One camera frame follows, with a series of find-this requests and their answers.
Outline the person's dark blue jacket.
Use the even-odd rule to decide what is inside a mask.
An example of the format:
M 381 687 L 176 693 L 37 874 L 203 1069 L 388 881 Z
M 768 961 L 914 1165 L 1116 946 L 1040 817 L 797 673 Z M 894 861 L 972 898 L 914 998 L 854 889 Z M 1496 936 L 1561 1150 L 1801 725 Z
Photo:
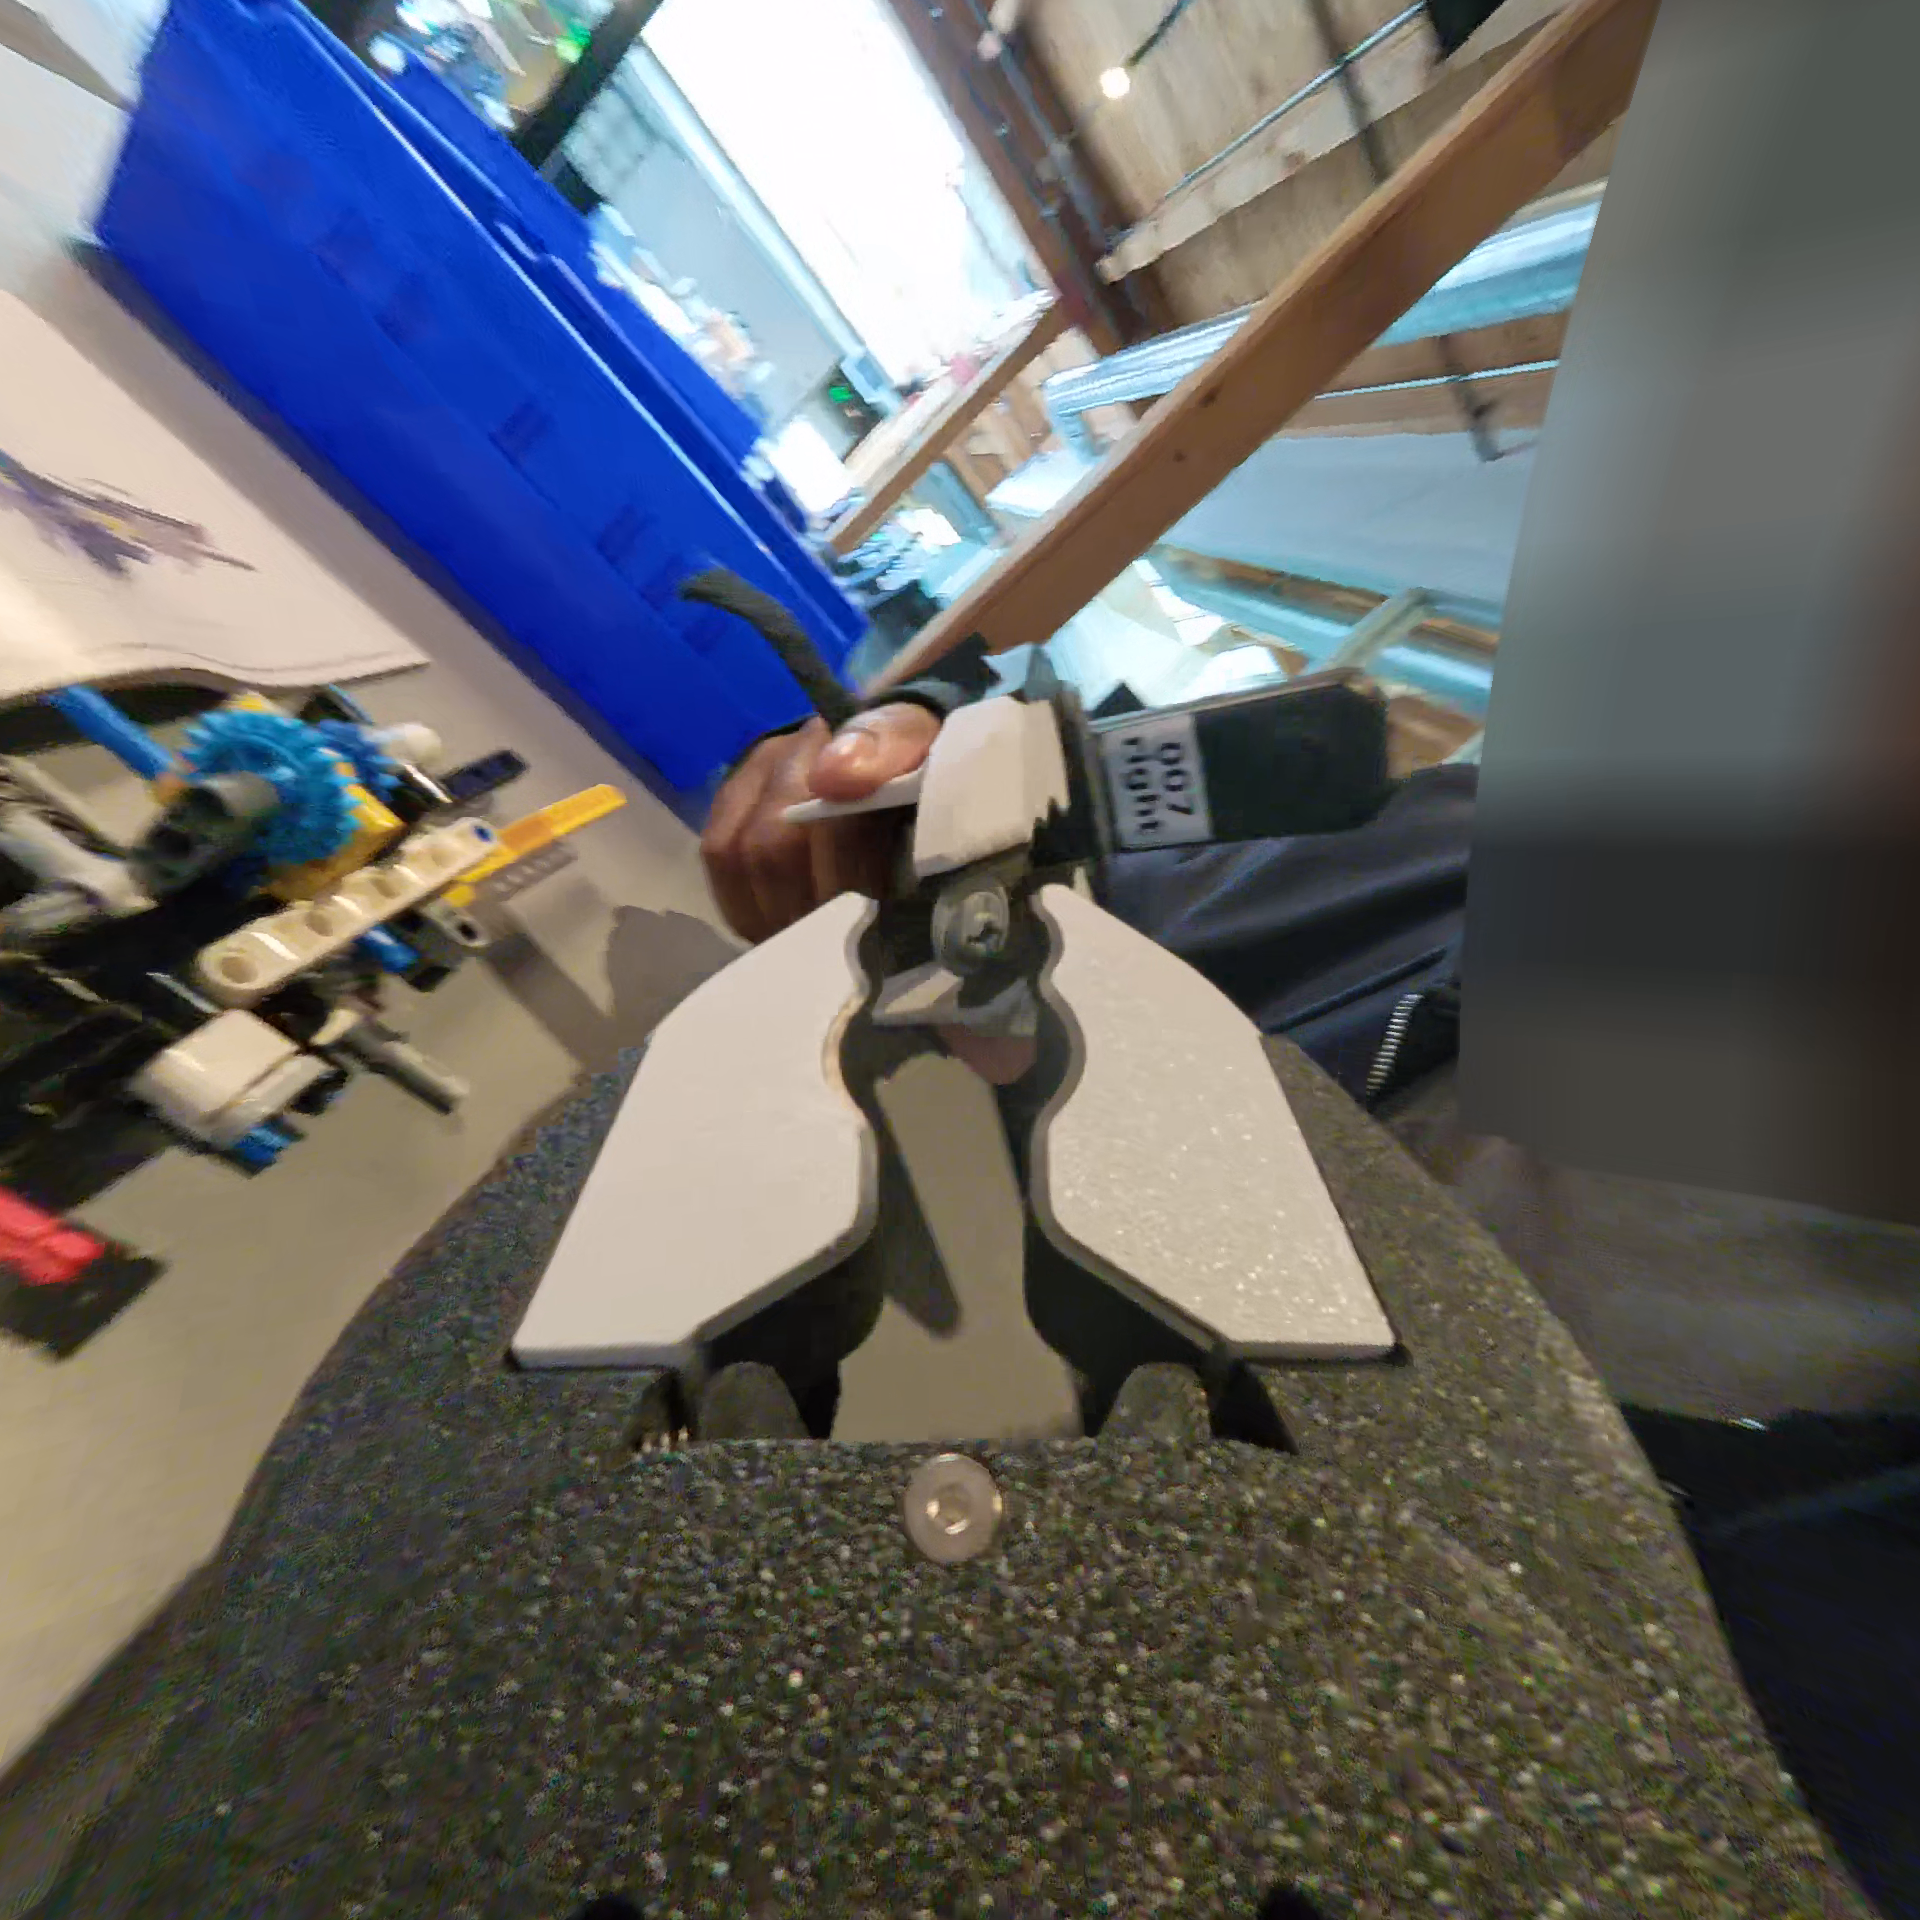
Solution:
M 1117 855 L 1101 903 L 1213 984 L 1362 1110 L 1456 1078 L 1478 766 L 1410 775 L 1371 824 Z

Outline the person's grey trousers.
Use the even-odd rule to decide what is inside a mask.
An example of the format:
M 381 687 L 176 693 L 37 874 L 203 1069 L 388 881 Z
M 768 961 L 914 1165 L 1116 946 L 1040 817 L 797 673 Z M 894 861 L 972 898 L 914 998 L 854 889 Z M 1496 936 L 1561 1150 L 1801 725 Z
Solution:
M 1720 1421 L 1917 1410 L 1915 1229 L 1560 1168 L 1462 1133 L 1446 1103 L 1387 1130 L 1620 1401 Z

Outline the lego instruction booklet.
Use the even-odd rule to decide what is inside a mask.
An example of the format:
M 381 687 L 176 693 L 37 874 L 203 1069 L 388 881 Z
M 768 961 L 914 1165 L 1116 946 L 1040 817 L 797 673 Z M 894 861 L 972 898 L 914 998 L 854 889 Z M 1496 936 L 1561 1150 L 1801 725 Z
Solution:
M 3 701 L 426 664 L 19 297 L 3 301 Z

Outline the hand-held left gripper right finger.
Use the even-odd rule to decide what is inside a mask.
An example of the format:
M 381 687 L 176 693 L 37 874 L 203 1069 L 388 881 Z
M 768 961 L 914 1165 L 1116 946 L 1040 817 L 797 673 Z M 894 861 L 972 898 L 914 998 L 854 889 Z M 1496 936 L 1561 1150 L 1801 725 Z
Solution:
M 1258 1026 L 1070 885 L 1033 897 L 1065 1074 L 1030 1137 L 1051 1246 L 1228 1360 L 1381 1360 L 1397 1335 Z

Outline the grey lego disc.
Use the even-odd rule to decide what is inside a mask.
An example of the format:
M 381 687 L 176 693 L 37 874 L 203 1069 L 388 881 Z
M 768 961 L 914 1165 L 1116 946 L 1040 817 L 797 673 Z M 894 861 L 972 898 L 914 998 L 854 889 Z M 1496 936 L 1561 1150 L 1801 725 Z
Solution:
M 1008 954 L 1013 928 L 1014 906 L 1005 883 L 957 875 L 930 906 L 932 961 L 954 976 L 994 969 Z

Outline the blue plastic bin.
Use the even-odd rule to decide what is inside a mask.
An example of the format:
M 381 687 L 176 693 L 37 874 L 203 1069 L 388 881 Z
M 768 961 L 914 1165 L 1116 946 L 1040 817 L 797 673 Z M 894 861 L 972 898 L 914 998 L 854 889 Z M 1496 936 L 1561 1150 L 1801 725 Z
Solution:
M 845 693 L 867 631 L 649 368 L 620 374 L 459 205 L 428 128 L 307 8 L 173 3 L 94 232 L 146 301 L 601 738 L 682 793 L 814 714 L 683 598 L 725 569 Z
M 510 137 L 506 66 L 490 30 L 461 5 L 397 5 L 369 40 L 369 63 L 428 128 L 426 155 L 456 199 L 502 249 L 541 279 L 580 335 L 598 327 L 620 374 L 649 368 L 689 424 L 674 438 L 740 472 L 795 536 L 809 517 L 762 450 L 755 415 L 717 375 L 696 295 L 669 294 L 644 262 L 634 230 L 566 167 L 539 174 Z

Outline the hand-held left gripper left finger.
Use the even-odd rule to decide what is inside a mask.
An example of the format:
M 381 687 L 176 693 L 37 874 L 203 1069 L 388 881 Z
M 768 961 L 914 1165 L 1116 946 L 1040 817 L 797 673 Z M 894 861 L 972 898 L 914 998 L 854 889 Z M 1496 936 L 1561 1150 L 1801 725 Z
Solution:
M 876 915 L 840 897 L 661 1022 L 512 1335 L 518 1368 L 682 1368 L 867 1245 L 877 1141 L 844 1042 Z

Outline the partly built lego model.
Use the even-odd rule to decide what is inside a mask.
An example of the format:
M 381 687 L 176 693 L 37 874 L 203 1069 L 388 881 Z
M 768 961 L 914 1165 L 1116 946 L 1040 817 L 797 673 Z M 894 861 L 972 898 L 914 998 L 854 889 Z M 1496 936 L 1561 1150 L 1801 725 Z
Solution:
M 241 690 L 179 741 L 91 687 L 37 698 L 149 802 L 117 835 L 4 757 L 4 1338 L 67 1358 L 160 1273 L 76 1215 L 176 1145 L 257 1178 L 357 1078 L 453 1117 L 466 1083 L 390 1021 L 497 939 L 497 913 L 614 818 L 589 784 L 514 822 L 514 752 L 449 763 L 430 727 L 338 688 Z

